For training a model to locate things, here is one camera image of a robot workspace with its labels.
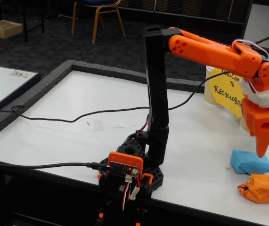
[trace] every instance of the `orange paper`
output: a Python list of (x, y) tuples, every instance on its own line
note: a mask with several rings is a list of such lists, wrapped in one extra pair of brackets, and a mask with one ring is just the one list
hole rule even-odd
[(269, 202), (269, 175), (252, 174), (249, 182), (246, 182), (238, 188), (241, 194), (254, 202)]

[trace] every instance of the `blue paper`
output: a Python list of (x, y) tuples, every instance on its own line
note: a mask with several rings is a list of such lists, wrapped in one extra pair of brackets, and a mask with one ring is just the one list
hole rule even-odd
[(230, 160), (237, 173), (264, 174), (269, 173), (269, 162), (265, 156), (259, 158), (257, 153), (233, 150)]

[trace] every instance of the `white wire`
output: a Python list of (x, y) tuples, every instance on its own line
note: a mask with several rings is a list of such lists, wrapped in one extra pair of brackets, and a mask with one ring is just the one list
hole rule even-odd
[(126, 200), (128, 188), (129, 188), (129, 183), (127, 183), (125, 190), (124, 190), (122, 211), (124, 211), (124, 209), (125, 209), (125, 200)]
[(252, 82), (250, 80), (248, 80), (248, 84), (253, 88), (253, 90), (258, 93), (258, 91), (256, 90), (256, 88), (253, 86)]
[(233, 49), (235, 49), (235, 48), (234, 48), (234, 44), (235, 44), (236, 42), (238, 42), (238, 41), (247, 42), (247, 43), (252, 44), (253, 46), (258, 47), (259, 49), (261, 49), (263, 52), (265, 52), (265, 53), (267, 54), (267, 59), (269, 60), (269, 53), (268, 53), (265, 49), (263, 49), (262, 47), (258, 46), (257, 44), (255, 44), (255, 43), (253, 43), (252, 41), (249, 41), (249, 40), (244, 40), (244, 39), (236, 39), (236, 40), (234, 40), (234, 41), (232, 42), (232, 45), (231, 45), (231, 47), (232, 47)]

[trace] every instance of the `connector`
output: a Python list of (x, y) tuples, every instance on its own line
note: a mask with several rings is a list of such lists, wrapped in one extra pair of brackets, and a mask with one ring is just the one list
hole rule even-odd
[(137, 168), (133, 168), (132, 169), (132, 176), (134, 177), (134, 178), (136, 178), (136, 175), (137, 175), (137, 173), (138, 173), (138, 169)]
[(100, 170), (100, 171), (106, 171), (112, 169), (112, 167), (98, 162), (87, 163), (87, 167), (92, 168), (93, 170)]
[(132, 191), (129, 199), (130, 200), (135, 200), (135, 197), (136, 197), (136, 195), (137, 195), (138, 192), (139, 192), (139, 187), (134, 187), (134, 189), (133, 189), (133, 191)]
[(128, 182), (128, 183), (132, 183), (132, 175), (127, 174), (127, 175), (125, 176), (125, 181)]

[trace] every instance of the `black cable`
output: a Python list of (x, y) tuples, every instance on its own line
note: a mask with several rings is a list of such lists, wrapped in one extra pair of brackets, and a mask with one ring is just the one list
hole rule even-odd
[(102, 163), (98, 163), (98, 162), (92, 162), (92, 163), (70, 162), (70, 163), (40, 165), (40, 166), (20, 166), (20, 165), (14, 165), (14, 164), (0, 163), (0, 167), (19, 168), (19, 169), (27, 169), (27, 170), (46, 169), (46, 168), (55, 168), (55, 167), (63, 167), (63, 166), (86, 166), (88, 168), (92, 168), (93, 170), (109, 170), (109, 169), (111, 169), (110, 166), (107, 166), (106, 164), (102, 164)]
[(183, 102), (183, 103), (181, 103), (180, 105), (177, 105), (177, 106), (175, 106), (175, 107), (171, 107), (171, 108), (169, 108), (168, 110), (170, 111), (170, 110), (173, 110), (173, 109), (175, 109), (175, 108), (178, 108), (178, 107), (180, 107), (180, 106), (185, 105), (185, 104), (192, 98), (192, 96), (197, 92), (197, 90), (202, 86), (202, 84), (204, 84), (206, 81), (208, 81), (208, 80), (210, 80), (210, 79), (212, 79), (212, 78), (215, 78), (215, 77), (217, 77), (217, 76), (220, 76), (220, 75), (223, 75), (223, 74), (227, 74), (227, 73), (229, 73), (229, 72), (222, 72), (222, 73), (213, 75), (213, 76), (211, 76), (211, 77), (209, 77), (209, 78), (203, 80), (203, 81), (199, 84), (199, 86), (197, 86), (197, 88), (191, 93), (191, 95), (186, 99), (185, 102)]
[[(18, 110), (17, 112), (21, 112), (21, 111), (25, 111), (27, 110), (27, 107), (26, 106), (23, 106), (23, 105), (18, 105), (18, 106), (13, 106), (13, 107), (21, 107), (22, 109)], [(8, 112), (8, 113), (13, 113), (14, 111), (11, 110), (11, 111), (5, 111), (5, 110), (1, 110), (0, 109), (0, 112)]]
[(68, 123), (73, 123), (75, 121), (78, 121), (80, 118), (83, 118), (85, 116), (88, 115), (92, 115), (92, 114), (98, 114), (98, 113), (108, 113), (108, 112), (125, 112), (125, 111), (133, 111), (133, 110), (137, 110), (137, 109), (149, 109), (150, 107), (134, 107), (134, 108), (125, 108), (125, 109), (117, 109), (117, 110), (103, 110), (103, 111), (97, 111), (97, 112), (90, 112), (87, 114), (83, 114), (81, 116), (79, 116), (78, 118), (74, 119), (74, 120), (64, 120), (64, 119), (47, 119), (47, 118), (30, 118), (27, 116), (24, 116), (22, 114), (20, 114), (18, 111), (15, 111), (14, 108), (15, 107), (20, 107), (20, 106), (13, 106), (11, 109), (13, 112), (15, 112), (16, 114), (18, 114), (19, 116), (25, 118), (25, 119), (29, 119), (29, 120), (46, 120), (46, 121), (63, 121), (63, 122), (68, 122)]
[[(219, 74), (216, 74), (216, 75), (213, 75), (207, 79), (205, 79), (203, 82), (201, 82), (199, 84), (199, 86), (192, 92), (192, 94), (188, 97), (188, 99), (186, 99), (185, 102), (181, 103), (180, 105), (177, 105), (175, 107), (171, 107), (169, 108), (168, 110), (173, 110), (175, 108), (178, 108), (180, 106), (183, 106), (184, 104), (186, 104), (191, 98), (192, 96), (197, 92), (197, 90), (202, 86), (202, 84), (204, 84), (206, 81), (208, 81), (209, 79), (211, 78), (214, 78), (214, 77), (217, 77), (217, 76), (220, 76), (220, 75), (223, 75), (223, 74), (227, 74), (229, 72), (222, 72), (222, 73), (219, 73)], [(14, 108), (17, 108), (17, 107), (21, 107), (22, 109), (21, 110), (14, 110)], [(23, 117), (23, 118), (26, 118), (26, 119), (29, 119), (29, 120), (46, 120), (46, 121), (63, 121), (63, 122), (69, 122), (69, 123), (72, 123), (72, 122), (75, 122), (77, 120), (79, 120), (80, 118), (82, 117), (85, 117), (85, 116), (88, 116), (88, 115), (92, 115), (92, 114), (98, 114), (98, 113), (109, 113), (109, 112), (123, 112), (123, 111), (132, 111), (132, 110), (137, 110), (137, 109), (149, 109), (149, 107), (134, 107), (134, 108), (125, 108), (125, 109), (117, 109), (117, 110), (104, 110), (104, 111), (97, 111), (97, 112), (91, 112), (91, 113), (87, 113), (87, 114), (83, 114), (81, 116), (79, 116), (78, 118), (76, 118), (75, 120), (72, 120), (72, 121), (69, 121), (69, 120), (63, 120), (63, 119), (47, 119), (47, 118), (29, 118), (29, 117), (26, 117), (22, 114), (20, 114), (19, 112), (20, 111), (24, 111), (26, 110), (27, 107), (23, 106), (23, 105), (18, 105), (18, 106), (13, 106), (11, 108), (12, 111), (4, 111), (4, 110), (1, 110), (0, 109), (0, 112), (8, 112), (8, 113), (16, 113), (17, 115)], [(46, 168), (55, 168), (55, 167), (63, 167), (63, 166), (86, 166), (86, 167), (89, 167), (89, 168), (93, 168), (94, 170), (109, 170), (111, 169), (110, 166), (106, 166), (104, 164), (101, 164), (101, 163), (96, 163), (96, 162), (93, 162), (93, 163), (80, 163), (80, 162), (71, 162), (71, 163), (58, 163), (58, 164), (50, 164), (50, 165), (40, 165), (40, 166), (21, 166), (21, 165), (13, 165), (13, 164), (5, 164), (5, 163), (0, 163), (0, 167), (6, 167), (6, 168), (19, 168), (19, 169), (28, 169), (28, 170), (33, 170), (33, 169), (46, 169)]]
[[(169, 108), (168, 110), (173, 110), (175, 108), (178, 108), (180, 106), (183, 106), (184, 104), (186, 104), (191, 98), (192, 96), (197, 92), (197, 90), (202, 86), (202, 84), (204, 84), (206, 81), (208, 81), (209, 79), (211, 78), (214, 78), (214, 77), (217, 77), (219, 75), (222, 75), (222, 74), (227, 74), (229, 72), (222, 72), (222, 73), (219, 73), (219, 74), (216, 74), (216, 75), (213, 75), (207, 79), (205, 79), (203, 82), (201, 82), (199, 84), (199, 86), (192, 92), (192, 94), (188, 97), (188, 99), (183, 102), (182, 104), (180, 105), (177, 105), (175, 107), (171, 107)], [(11, 111), (4, 111), (4, 110), (1, 110), (0, 109), (0, 112), (8, 112), (8, 113), (16, 113), (17, 115), (19, 115), (20, 117), (23, 117), (25, 119), (29, 119), (29, 120), (45, 120), (45, 121), (62, 121), (62, 122), (68, 122), (68, 123), (73, 123), (75, 121), (78, 121), (79, 119), (85, 117), (85, 116), (89, 116), (89, 115), (92, 115), (92, 114), (98, 114), (98, 113), (110, 113), (110, 112), (125, 112), (125, 111), (133, 111), (133, 110), (138, 110), (138, 109), (150, 109), (150, 107), (134, 107), (134, 108), (125, 108), (125, 109), (117, 109), (117, 110), (103, 110), (103, 111), (96, 111), (96, 112), (90, 112), (90, 113), (87, 113), (87, 114), (83, 114), (81, 116), (79, 116), (78, 118), (74, 119), (74, 120), (64, 120), (64, 119), (50, 119), (50, 118), (30, 118), (30, 117), (27, 117), (27, 116), (24, 116), (22, 115), (21, 111), (25, 111), (27, 110), (27, 107), (23, 106), (23, 105), (17, 105), (17, 106), (13, 106), (11, 107)]]

